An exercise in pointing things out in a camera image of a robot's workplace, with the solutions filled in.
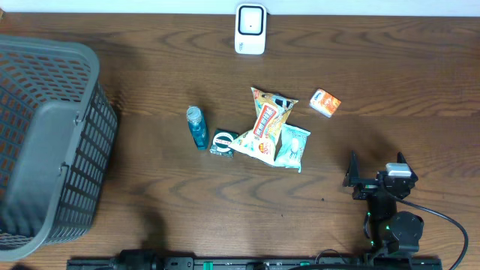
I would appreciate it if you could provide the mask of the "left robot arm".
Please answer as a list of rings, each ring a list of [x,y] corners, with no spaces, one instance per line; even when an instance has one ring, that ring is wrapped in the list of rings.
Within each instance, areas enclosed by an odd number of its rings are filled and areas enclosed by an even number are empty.
[[[164,270],[164,260],[154,250],[123,250],[114,259],[114,270]]]

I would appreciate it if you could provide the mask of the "small dark green box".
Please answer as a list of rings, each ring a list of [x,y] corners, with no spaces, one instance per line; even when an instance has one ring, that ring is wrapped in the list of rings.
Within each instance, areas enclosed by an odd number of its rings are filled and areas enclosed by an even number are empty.
[[[211,147],[209,149],[210,153],[232,158],[235,151],[230,148],[230,143],[232,143],[238,136],[239,135],[237,133],[217,129],[214,132],[214,136],[211,141]]]

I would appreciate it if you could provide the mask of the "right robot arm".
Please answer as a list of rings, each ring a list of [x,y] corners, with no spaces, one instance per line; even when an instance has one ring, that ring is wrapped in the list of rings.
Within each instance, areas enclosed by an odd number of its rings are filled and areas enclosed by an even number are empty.
[[[353,188],[352,198],[367,202],[364,234],[372,248],[364,261],[372,265],[381,258],[408,260],[419,251],[424,221],[408,211],[398,211],[397,204],[410,195],[418,176],[406,162],[402,153],[395,163],[387,163],[385,170],[373,178],[359,173],[357,156],[353,152],[343,180],[344,187]]]

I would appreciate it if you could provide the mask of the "teal liquid bottle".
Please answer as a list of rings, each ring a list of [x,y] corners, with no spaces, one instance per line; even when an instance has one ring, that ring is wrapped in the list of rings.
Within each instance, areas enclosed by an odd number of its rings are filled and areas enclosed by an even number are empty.
[[[209,132],[202,110],[198,106],[189,106],[186,117],[196,147],[199,150],[206,150],[209,146]]]

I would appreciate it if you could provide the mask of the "yellow snack bag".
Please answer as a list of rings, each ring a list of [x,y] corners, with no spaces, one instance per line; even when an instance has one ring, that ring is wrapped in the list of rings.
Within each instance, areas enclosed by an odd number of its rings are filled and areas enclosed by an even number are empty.
[[[258,88],[250,89],[253,94],[256,121],[250,130],[234,139],[229,147],[273,166],[281,127],[298,101]]]

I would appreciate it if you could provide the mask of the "light teal wipes packet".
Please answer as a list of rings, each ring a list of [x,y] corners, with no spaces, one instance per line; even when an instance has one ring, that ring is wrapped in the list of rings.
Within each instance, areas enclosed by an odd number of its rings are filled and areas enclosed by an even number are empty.
[[[275,158],[276,167],[302,171],[302,156],[311,132],[300,127],[284,123],[281,128],[281,147]]]

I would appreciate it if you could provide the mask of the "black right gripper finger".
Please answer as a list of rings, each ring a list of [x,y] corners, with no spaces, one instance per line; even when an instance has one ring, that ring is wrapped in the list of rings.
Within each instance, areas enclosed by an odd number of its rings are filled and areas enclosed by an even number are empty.
[[[354,151],[351,152],[349,166],[343,179],[344,187],[354,187],[360,182],[359,165]]]
[[[418,181],[419,177],[415,174],[411,166],[407,163],[406,158],[401,152],[397,153],[397,163],[400,165],[396,176],[410,178],[413,181]]]

